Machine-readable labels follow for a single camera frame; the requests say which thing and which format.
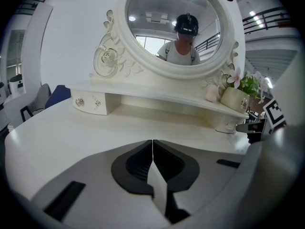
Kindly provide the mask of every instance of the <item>potted plant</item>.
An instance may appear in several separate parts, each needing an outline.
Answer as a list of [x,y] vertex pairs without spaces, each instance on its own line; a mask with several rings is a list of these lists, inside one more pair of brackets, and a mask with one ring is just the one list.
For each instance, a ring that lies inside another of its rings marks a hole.
[[259,104],[264,102],[263,93],[268,90],[268,82],[259,71],[254,74],[246,72],[243,78],[240,77],[240,73],[239,67],[229,71],[231,77],[227,79],[228,87],[220,102],[231,109],[245,113],[251,95],[260,98]]

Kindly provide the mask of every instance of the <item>drawer knob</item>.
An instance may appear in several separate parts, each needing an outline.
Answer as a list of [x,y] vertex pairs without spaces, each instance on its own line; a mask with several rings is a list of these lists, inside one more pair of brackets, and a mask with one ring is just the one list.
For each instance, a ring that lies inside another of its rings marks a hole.
[[75,103],[76,103],[76,105],[77,105],[78,107],[80,107],[80,106],[84,103],[84,101],[83,101],[81,98],[77,98],[77,99],[75,100]]

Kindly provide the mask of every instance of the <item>oval mirror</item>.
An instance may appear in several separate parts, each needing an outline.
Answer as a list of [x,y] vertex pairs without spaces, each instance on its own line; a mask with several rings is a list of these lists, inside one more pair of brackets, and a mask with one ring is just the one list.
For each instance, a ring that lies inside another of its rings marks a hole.
[[219,20],[208,0],[130,0],[127,6],[132,34],[152,55],[198,65],[218,49]]

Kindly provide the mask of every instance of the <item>person reflected in mirror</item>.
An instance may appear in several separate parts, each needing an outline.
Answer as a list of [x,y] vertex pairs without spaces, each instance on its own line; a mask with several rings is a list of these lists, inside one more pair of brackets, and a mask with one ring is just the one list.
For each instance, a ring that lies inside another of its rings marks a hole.
[[159,50],[159,58],[179,65],[200,64],[200,56],[193,47],[193,41],[198,34],[198,20],[195,16],[180,15],[176,20],[174,30],[178,39],[165,43]]

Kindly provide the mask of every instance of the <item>white planter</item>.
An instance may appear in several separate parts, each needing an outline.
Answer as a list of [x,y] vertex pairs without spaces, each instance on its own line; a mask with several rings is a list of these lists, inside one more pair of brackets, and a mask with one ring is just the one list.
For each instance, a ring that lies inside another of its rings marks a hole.
[[250,96],[243,91],[228,87],[220,102],[231,109],[245,113],[249,105],[249,98]]

